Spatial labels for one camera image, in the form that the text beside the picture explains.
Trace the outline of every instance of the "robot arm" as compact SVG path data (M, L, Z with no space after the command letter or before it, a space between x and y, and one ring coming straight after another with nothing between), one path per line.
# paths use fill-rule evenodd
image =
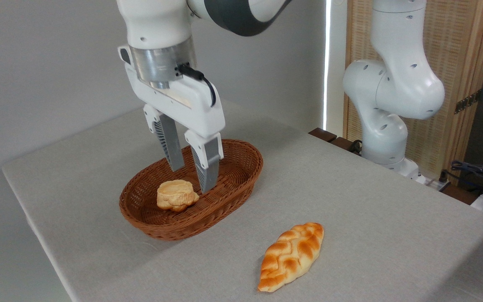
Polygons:
M398 115L428 119L444 100L422 45L426 0L374 0L371 42L383 62L348 66L343 86L363 130L362 156L422 182L418 166L405 158L408 129Z
M176 123L186 126L201 191L217 181L225 126L221 100L195 70L191 17L208 19L241 36L268 28L290 0L117 0L128 29L120 58L145 117L173 171L184 166Z
M255 36L274 22L290 0L188 0L187 3L202 19L240 36Z

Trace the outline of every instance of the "table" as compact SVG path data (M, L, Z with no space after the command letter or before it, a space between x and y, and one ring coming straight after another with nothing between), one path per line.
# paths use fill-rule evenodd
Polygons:
M223 138L257 147L263 171L242 207L182 241L149 238L119 212L128 180L163 157L140 110L4 165L72 300L483 301L483 212L234 103L223 107ZM275 293L257 293L266 248L308 221L325 228L318 260Z

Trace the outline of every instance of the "braided bread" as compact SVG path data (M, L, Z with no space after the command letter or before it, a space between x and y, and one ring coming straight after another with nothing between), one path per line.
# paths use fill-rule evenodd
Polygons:
M324 228L315 222L294 226L264 254L258 291L274 292L309 271L320 256Z

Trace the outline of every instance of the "bread roll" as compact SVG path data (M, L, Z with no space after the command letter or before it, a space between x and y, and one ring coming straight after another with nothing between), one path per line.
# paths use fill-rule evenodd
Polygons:
M199 200L193 185L185 180L169 180L159 185L157 204L163 210L181 212Z
M264 254L258 291L274 292L309 271L320 256L324 228L315 222L294 226Z

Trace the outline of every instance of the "wicker basket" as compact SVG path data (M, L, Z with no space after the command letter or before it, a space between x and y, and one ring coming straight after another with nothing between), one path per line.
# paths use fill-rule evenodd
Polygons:
M225 158L219 164L216 186L203 195L193 163L191 148L182 149L183 168L173 172L166 159L137 173L124 188L119 207L124 218L150 237L173 241L197 235L239 208L253 192L262 170L263 159L251 144L223 140ZM199 194L197 203L176 213L157 207L159 185L167 180L186 180Z

